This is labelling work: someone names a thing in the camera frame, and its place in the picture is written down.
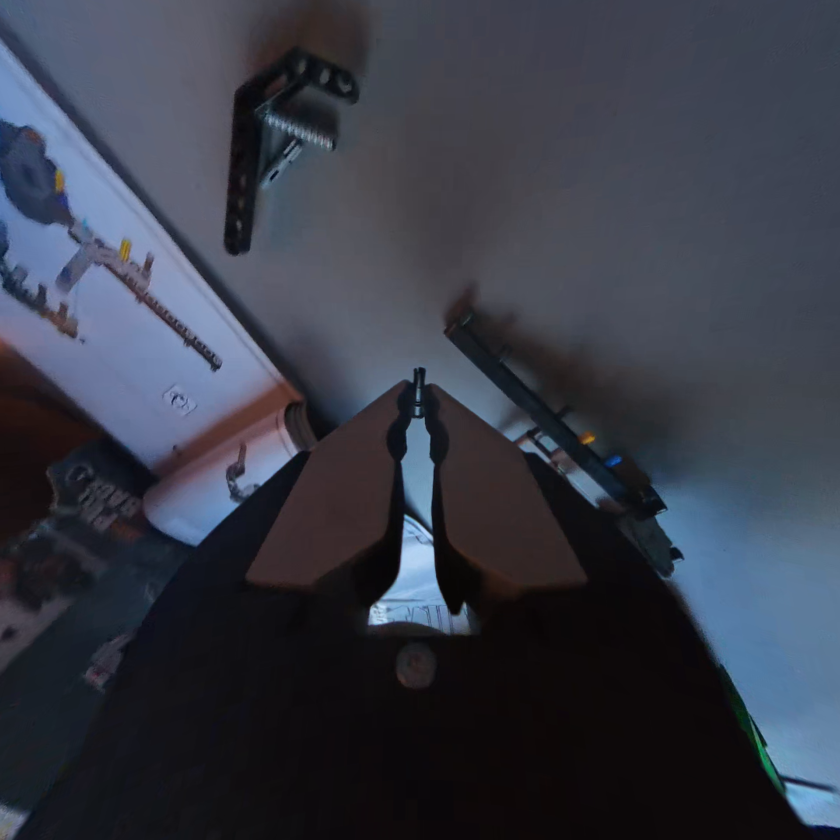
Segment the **long black lego beam assembly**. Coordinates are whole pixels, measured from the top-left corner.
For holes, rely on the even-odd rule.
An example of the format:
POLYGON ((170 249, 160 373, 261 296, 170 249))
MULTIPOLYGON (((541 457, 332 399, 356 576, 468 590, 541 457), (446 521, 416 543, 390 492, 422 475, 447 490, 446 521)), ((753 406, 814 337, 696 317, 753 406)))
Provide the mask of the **long black lego beam assembly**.
POLYGON ((540 457, 592 506, 611 516, 660 578, 671 577, 685 557, 658 521, 665 502, 633 458, 607 447, 592 430, 570 425, 574 409, 551 407, 511 366, 508 349, 495 348, 479 330, 470 305, 447 315, 444 336, 529 420, 514 444, 540 457))

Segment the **lego instruction booklet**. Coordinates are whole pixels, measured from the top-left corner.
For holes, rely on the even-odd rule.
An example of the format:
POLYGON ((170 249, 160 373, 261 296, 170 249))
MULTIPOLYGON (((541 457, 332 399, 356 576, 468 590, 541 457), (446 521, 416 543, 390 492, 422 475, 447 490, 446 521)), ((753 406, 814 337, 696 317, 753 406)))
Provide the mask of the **lego instruction booklet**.
POLYGON ((158 481, 197 545, 316 436, 279 372, 140 199, 1 49, 2 339, 158 481))

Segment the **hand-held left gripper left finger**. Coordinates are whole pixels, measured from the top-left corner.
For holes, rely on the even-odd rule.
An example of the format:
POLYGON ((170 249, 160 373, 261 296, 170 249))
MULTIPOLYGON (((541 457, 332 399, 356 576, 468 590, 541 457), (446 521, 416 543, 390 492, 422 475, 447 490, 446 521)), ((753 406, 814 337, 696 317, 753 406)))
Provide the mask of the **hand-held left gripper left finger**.
POLYGON ((399 381, 309 452, 248 584, 284 591, 344 590, 370 607, 400 569, 402 462, 415 387, 399 381))

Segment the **line drawing paper sheet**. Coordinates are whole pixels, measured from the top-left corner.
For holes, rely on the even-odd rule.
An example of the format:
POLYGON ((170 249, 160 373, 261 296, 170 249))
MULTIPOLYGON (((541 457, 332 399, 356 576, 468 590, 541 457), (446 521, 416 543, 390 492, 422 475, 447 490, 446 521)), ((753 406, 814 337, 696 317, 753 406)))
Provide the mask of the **line drawing paper sheet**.
POLYGON ((473 633, 467 608, 450 612, 439 589, 432 533, 409 515, 403 519, 399 572, 371 607, 368 627, 381 633, 399 629, 447 636, 473 633))

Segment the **black angled lego beam assembly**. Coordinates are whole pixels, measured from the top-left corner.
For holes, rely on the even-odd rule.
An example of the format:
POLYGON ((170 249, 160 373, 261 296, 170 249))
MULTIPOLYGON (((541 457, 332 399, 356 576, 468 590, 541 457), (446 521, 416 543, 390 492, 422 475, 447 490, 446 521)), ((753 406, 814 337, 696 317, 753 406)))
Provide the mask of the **black angled lego beam assembly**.
POLYGON ((250 250, 259 192, 307 147, 336 148, 337 123, 298 103, 307 93, 352 106, 360 85, 351 70, 296 46, 235 91, 224 218, 224 247, 231 256, 250 250))

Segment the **green plastic object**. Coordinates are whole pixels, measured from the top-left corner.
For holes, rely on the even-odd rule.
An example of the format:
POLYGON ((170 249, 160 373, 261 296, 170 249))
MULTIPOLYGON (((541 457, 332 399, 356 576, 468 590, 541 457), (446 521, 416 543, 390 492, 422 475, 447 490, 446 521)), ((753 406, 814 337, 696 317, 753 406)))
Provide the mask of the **green plastic object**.
POLYGON ((769 777, 773 787, 783 798, 787 797, 785 784, 780 777, 767 750, 767 742, 749 713, 738 688, 732 681, 727 670, 722 665, 717 665, 717 672, 723 689, 726 692, 729 705, 738 720, 738 724, 747 740, 749 740, 752 752, 760 762, 764 772, 769 777))

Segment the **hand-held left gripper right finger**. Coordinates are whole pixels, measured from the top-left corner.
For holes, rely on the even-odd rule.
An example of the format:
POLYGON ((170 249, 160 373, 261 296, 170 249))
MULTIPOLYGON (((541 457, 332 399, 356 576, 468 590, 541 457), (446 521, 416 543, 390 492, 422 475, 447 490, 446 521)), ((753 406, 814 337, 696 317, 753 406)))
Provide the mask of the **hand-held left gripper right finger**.
POLYGON ((423 397, 438 587, 475 613, 589 578, 518 446, 438 385, 423 397))

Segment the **dark lego set box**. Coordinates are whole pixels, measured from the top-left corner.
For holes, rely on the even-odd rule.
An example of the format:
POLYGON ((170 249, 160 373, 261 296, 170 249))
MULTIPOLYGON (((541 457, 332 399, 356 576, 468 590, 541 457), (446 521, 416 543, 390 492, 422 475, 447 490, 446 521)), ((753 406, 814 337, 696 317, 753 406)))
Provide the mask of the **dark lego set box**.
POLYGON ((182 557, 156 531, 136 461, 12 347, 1 349, 1 668, 113 570, 151 602, 182 557))

